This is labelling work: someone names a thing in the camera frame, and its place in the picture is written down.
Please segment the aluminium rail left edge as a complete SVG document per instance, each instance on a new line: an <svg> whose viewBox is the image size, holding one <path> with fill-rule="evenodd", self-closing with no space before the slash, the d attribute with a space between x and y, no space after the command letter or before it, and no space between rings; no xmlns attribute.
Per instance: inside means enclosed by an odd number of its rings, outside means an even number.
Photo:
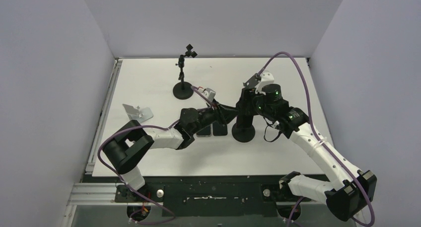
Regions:
<svg viewBox="0 0 421 227"><path fill-rule="evenodd" d="M113 96L113 92L115 89L115 85L117 83L117 79L119 76L122 62L123 62L122 58L115 59L114 67L112 69L111 77L107 86L106 96L100 110L99 121L97 124L97 128L95 130L95 135L92 142L91 150L88 156L87 164L85 166L84 174L87 174L87 175L91 175L94 170L94 165L95 165L96 157L97 157L97 149L99 148L99 145L101 143L104 125L106 123L107 114L110 107L110 100L112 99L112 96Z"/></svg>

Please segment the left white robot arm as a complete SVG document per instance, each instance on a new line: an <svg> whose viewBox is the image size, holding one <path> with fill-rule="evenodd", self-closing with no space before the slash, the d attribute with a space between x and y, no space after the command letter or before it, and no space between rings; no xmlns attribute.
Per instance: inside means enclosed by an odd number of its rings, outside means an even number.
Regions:
<svg viewBox="0 0 421 227"><path fill-rule="evenodd" d="M127 195L140 202L146 198L147 188L138 164L150 149L183 150L195 140L197 132L215 122L226 126L238 114L234 107L213 103L207 108L181 109L179 119L167 128L129 121L98 150L98 154L106 155L110 164L101 156L98 159L126 184Z"/></svg>

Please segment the brown base phone stand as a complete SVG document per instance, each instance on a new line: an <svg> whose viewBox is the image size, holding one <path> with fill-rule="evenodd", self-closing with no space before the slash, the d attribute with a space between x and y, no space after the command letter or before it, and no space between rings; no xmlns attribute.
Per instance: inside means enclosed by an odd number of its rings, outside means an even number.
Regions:
<svg viewBox="0 0 421 227"><path fill-rule="evenodd" d="M254 88L259 84L260 81L261 81L260 75L258 73L255 73L246 82L243 83L243 87L247 89Z"/></svg>

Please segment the black phone stand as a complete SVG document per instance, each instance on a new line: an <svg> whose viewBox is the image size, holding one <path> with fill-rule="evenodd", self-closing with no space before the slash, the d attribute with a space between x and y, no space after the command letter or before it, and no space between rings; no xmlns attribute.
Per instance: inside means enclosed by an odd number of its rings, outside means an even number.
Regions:
<svg viewBox="0 0 421 227"><path fill-rule="evenodd" d="M254 126L248 129L238 129L236 128L235 125L236 123L233 125L231 129L232 136L234 137L235 140L241 143L247 143L253 140L253 138L255 137L255 132L256 132Z"/></svg>
<svg viewBox="0 0 421 227"><path fill-rule="evenodd" d="M186 47L186 52L179 56L178 62L175 64L180 69L179 82L172 89L173 95L177 99L186 100L193 95L193 91L190 88L191 84L185 81L184 66L186 58L195 58L197 55L197 52L193 50L193 46L189 44Z"/></svg>

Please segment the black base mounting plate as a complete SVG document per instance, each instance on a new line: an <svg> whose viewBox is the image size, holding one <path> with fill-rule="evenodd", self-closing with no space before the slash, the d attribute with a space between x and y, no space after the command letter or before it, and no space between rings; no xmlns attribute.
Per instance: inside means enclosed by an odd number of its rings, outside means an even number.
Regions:
<svg viewBox="0 0 421 227"><path fill-rule="evenodd" d="M286 217L297 196L282 192L279 175L146 177L141 194L169 211L163 217Z"/></svg>

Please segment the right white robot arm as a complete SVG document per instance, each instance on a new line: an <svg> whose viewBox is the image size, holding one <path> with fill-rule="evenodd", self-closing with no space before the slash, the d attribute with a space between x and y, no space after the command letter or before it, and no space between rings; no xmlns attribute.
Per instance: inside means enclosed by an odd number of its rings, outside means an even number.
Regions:
<svg viewBox="0 0 421 227"><path fill-rule="evenodd" d="M289 106L281 96L280 85L268 84L261 91L244 87L236 107L240 111L238 128L251 127L256 115L264 117L281 135L302 148L328 178L321 181L293 171L280 180L279 194L284 200L300 196L318 201L344 222L372 202L377 183L375 174L347 161L301 109Z"/></svg>

